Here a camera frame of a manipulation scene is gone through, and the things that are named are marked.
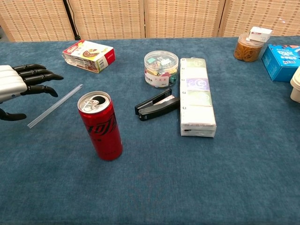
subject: red soda can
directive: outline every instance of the red soda can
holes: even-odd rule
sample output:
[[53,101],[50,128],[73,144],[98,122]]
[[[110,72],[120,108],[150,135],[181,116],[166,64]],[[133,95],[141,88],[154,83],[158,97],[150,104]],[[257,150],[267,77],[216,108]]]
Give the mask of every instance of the red soda can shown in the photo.
[[77,106],[98,156],[108,161],[119,157],[123,147],[111,97],[93,91],[83,95]]

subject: blue box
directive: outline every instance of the blue box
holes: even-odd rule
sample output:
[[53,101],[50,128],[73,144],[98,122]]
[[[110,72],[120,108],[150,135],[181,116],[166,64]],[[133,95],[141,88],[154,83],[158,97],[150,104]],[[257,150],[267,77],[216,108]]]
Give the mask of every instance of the blue box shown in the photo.
[[290,82],[300,66],[300,46],[268,45],[262,56],[271,80]]

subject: silver robotic hand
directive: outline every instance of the silver robotic hand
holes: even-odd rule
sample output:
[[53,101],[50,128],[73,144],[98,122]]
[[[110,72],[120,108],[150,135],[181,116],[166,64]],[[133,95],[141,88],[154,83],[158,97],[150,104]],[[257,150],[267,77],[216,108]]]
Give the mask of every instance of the silver robotic hand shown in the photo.
[[[18,67],[0,66],[0,104],[21,95],[49,93],[53,97],[57,97],[58,95],[53,88],[37,84],[62,79],[62,76],[54,74],[38,64]],[[0,120],[15,121],[25,118],[25,114],[9,114],[0,109]]]

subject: beige woven screen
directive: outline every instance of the beige woven screen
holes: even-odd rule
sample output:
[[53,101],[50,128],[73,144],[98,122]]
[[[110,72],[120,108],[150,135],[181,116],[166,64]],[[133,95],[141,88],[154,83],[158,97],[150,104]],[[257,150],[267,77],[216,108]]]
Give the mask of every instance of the beige woven screen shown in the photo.
[[143,0],[70,0],[82,39],[144,38]]
[[146,37],[215,37],[224,1],[145,0]]
[[300,35],[300,0],[227,0],[219,36],[237,37],[253,26],[274,36]]
[[62,0],[0,0],[0,24],[14,42],[74,40]]

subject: plastic container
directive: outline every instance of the plastic container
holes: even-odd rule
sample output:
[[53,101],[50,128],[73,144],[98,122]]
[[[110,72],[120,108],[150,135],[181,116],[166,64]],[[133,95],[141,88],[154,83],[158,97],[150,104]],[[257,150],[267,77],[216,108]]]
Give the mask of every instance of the plastic container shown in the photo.
[[145,81],[153,87],[165,88],[176,83],[178,57],[172,52],[153,51],[144,58]]
[[264,42],[253,41],[248,38],[248,33],[239,36],[238,43],[234,50],[234,57],[245,62],[253,62],[258,59]]
[[293,87],[291,99],[300,103],[300,67],[296,70],[294,76],[292,77],[291,85]]

